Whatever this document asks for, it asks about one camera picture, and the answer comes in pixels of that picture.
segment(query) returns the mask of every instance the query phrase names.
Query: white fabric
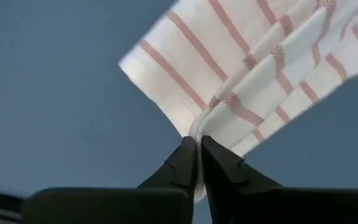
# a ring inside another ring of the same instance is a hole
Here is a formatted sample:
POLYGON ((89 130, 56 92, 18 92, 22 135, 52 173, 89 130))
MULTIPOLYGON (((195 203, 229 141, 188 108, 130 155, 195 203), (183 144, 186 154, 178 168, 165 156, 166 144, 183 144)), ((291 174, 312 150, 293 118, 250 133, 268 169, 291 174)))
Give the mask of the white fabric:
POLYGON ((243 156, 358 75, 358 0, 181 0, 120 66, 182 136, 243 156))

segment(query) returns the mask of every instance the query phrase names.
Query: striped cloth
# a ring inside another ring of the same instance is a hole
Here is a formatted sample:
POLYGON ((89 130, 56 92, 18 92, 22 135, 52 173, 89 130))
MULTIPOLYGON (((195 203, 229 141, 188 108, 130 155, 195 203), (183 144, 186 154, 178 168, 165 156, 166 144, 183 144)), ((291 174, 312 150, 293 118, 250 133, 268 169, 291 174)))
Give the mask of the striped cloth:
POLYGON ((120 66, 182 136, 243 156, 358 75, 358 0, 180 0, 120 66))

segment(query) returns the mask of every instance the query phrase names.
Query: wrinkled fabric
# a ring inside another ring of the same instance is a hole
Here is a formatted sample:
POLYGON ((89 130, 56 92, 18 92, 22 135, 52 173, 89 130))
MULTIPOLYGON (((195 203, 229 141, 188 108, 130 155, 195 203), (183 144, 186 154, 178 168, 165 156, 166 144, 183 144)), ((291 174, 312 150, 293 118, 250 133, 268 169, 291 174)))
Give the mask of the wrinkled fabric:
POLYGON ((120 66, 182 136, 243 156, 358 75, 358 0, 180 0, 120 66))

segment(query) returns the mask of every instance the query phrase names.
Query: blue-gray background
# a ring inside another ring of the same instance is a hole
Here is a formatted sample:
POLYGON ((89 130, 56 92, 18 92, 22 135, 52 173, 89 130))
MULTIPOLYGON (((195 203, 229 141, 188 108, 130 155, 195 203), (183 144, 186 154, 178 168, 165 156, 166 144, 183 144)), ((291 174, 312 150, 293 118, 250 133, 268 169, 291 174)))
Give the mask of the blue-gray background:
MULTIPOLYGON (((171 3, 0 0, 0 193, 135 187, 161 165, 181 138, 117 63, 171 3)), ((358 78, 246 159, 287 186, 358 188, 358 78)))

